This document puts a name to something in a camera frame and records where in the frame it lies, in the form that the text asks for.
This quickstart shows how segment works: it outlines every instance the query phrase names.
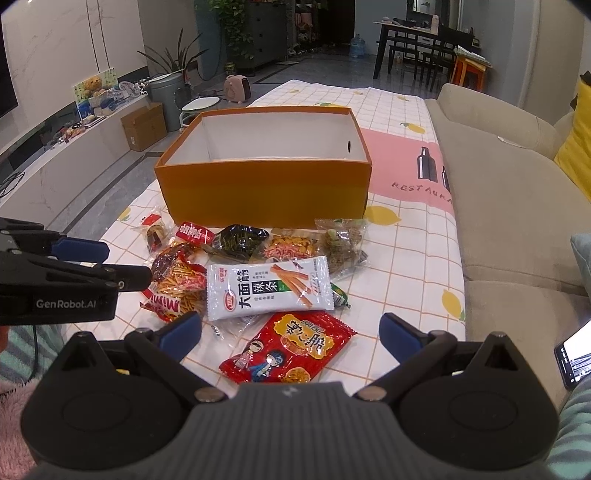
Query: phone screen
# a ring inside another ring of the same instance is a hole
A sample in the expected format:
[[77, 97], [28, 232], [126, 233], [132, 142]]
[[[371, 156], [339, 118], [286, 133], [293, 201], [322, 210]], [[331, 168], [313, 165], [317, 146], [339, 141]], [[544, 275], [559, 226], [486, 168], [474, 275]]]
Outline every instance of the phone screen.
[[556, 352], [565, 383], [576, 385], [585, 375], [591, 373], [591, 322], [571, 338], [565, 340]]

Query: cardboard box on floor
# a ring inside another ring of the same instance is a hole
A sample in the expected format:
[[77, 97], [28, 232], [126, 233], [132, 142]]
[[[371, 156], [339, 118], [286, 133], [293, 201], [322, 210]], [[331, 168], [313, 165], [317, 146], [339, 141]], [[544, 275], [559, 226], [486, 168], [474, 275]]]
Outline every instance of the cardboard box on floor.
[[141, 152], [166, 137], [162, 103], [151, 103], [121, 118], [131, 150]]

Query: striped fabric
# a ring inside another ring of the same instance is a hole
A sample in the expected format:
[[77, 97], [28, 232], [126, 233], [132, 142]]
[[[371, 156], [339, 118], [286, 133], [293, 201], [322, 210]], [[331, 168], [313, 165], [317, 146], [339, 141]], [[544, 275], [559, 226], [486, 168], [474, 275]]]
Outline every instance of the striped fabric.
[[574, 389], [560, 413], [558, 438], [546, 461], [558, 478], [591, 478], [591, 378]]
[[[60, 325], [38, 325], [38, 361], [36, 377], [47, 371], [64, 345]], [[33, 370], [35, 348], [33, 327], [20, 325], [11, 327], [8, 334], [8, 346], [0, 353], [0, 380], [13, 383], [26, 381]]]

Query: pink fleece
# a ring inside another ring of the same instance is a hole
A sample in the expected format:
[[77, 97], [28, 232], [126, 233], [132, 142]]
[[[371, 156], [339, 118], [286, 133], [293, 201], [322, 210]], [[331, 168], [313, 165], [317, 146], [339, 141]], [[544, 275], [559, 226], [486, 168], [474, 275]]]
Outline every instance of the pink fleece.
[[35, 466], [21, 436], [21, 413], [37, 383], [0, 382], [0, 393], [14, 390], [0, 397], [0, 480], [18, 480]]

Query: orange box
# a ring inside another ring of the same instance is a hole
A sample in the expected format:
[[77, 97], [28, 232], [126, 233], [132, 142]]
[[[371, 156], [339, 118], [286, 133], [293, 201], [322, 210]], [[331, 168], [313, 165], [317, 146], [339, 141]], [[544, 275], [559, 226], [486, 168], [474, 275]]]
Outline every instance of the orange box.
[[349, 108], [272, 106], [202, 113], [154, 170], [177, 224], [313, 229], [363, 217], [371, 167]]

